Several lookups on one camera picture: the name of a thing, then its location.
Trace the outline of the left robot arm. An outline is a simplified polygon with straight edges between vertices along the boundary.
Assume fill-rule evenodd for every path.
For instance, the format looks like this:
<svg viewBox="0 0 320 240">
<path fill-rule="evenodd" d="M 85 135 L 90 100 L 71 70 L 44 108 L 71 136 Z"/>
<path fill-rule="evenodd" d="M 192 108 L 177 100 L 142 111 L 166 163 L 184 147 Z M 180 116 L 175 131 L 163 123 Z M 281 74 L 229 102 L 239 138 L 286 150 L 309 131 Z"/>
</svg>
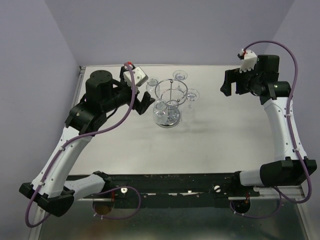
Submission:
<svg viewBox="0 0 320 240">
<path fill-rule="evenodd" d="M 85 94 L 70 110 L 50 159 L 32 182 L 19 188 L 21 194 L 55 217 L 63 216 L 78 199 L 92 194 L 104 198 L 110 194 L 110 181 L 101 171 L 78 180 L 67 179 L 80 153 L 110 118 L 107 114 L 128 105 L 142 115 L 155 101 L 148 92 L 138 100 L 138 88 L 148 80 L 140 67 L 128 70 L 123 66 L 119 77 L 120 80 L 114 79 L 106 70 L 90 74 Z"/>
</svg>

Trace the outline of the clear wine glass front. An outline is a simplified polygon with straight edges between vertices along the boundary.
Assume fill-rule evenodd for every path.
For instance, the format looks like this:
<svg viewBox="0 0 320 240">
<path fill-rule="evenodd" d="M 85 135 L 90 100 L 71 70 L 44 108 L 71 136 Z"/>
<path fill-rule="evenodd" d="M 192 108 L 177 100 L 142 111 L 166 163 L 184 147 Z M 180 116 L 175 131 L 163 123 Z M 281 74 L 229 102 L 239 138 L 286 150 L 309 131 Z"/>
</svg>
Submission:
<svg viewBox="0 0 320 240">
<path fill-rule="evenodd" d="M 156 100 L 153 105 L 153 120 L 157 125 L 165 124 L 168 118 L 168 108 L 164 101 Z"/>
</svg>

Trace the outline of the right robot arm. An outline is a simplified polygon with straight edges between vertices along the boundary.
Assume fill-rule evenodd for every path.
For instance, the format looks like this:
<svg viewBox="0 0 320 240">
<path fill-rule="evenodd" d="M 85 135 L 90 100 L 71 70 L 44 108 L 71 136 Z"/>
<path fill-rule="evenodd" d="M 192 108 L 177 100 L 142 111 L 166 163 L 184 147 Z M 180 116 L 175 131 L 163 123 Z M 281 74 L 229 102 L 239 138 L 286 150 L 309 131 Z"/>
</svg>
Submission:
<svg viewBox="0 0 320 240">
<path fill-rule="evenodd" d="M 230 183 L 230 191 L 241 196 L 248 186 L 298 186 L 317 169 L 317 164 L 308 158 L 300 142 L 293 102 L 289 99 L 291 85 L 278 80 L 280 58 L 256 55 L 251 50 L 243 51 L 238 57 L 242 60 L 240 67 L 225 71 L 220 91 L 229 97 L 235 84 L 236 94 L 259 97 L 270 123 L 275 160 L 257 170 L 237 172 L 238 179 Z"/>
</svg>

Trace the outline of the chrome wine glass rack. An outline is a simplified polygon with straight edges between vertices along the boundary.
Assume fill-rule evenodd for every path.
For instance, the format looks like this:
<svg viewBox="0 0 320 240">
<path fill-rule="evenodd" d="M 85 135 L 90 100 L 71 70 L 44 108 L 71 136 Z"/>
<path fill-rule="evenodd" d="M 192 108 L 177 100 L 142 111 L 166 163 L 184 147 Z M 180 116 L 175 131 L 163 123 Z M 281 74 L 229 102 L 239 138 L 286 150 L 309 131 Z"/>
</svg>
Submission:
<svg viewBox="0 0 320 240">
<path fill-rule="evenodd" d="M 155 101 L 164 101 L 167 105 L 167 121 L 164 124 L 156 124 L 161 128 L 176 127 L 182 120 L 181 107 L 186 102 L 188 87 L 182 82 L 181 90 L 177 89 L 174 79 L 159 81 L 155 87 Z"/>
</svg>

